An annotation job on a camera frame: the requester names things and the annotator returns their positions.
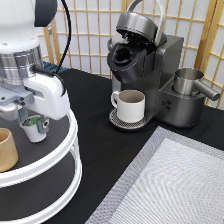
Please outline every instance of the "beige cup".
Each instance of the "beige cup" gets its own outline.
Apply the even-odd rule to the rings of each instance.
[[[11,131],[0,128],[0,172],[11,169],[18,161],[18,153]]]

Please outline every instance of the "white coffee cup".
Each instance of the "white coffee cup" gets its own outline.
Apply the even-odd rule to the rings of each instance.
[[[39,117],[40,117],[39,115],[36,115],[36,116],[29,117],[26,120],[29,120],[32,118],[39,118]],[[34,123],[30,126],[26,126],[25,123],[26,121],[21,122],[20,127],[25,131],[27,137],[29,138],[31,142],[33,143],[40,142],[46,138],[47,134],[39,133],[37,128],[37,123]]]
[[[117,108],[117,117],[121,121],[136,123],[144,118],[145,95],[142,92],[137,90],[115,91],[111,95],[111,103]]]

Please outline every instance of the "stainless steel pitcher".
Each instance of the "stainless steel pitcher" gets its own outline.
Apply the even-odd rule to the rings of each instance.
[[[178,69],[175,73],[173,89],[175,92],[185,95],[195,95],[195,90],[203,93],[212,101],[220,98],[220,94],[203,83],[204,74],[194,68]]]

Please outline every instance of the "black table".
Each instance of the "black table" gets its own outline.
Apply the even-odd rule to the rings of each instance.
[[[111,80],[75,69],[61,77],[79,125],[83,176],[74,198],[47,224],[85,223],[158,126],[224,150],[224,111],[204,107],[201,122],[191,129],[153,120],[139,132],[125,133],[108,119]]]

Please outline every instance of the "small cup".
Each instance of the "small cup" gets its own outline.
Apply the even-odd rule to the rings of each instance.
[[[0,172],[11,169],[18,161],[18,153],[11,131],[0,128]]]
[[[115,91],[111,95],[111,102],[117,108],[117,117],[123,122],[136,123],[144,118],[145,95],[142,92],[137,90]]]
[[[33,143],[40,142],[46,138],[46,134],[38,132],[36,120],[40,118],[39,115],[27,118],[25,121],[20,123],[20,127],[25,131],[29,140]]]

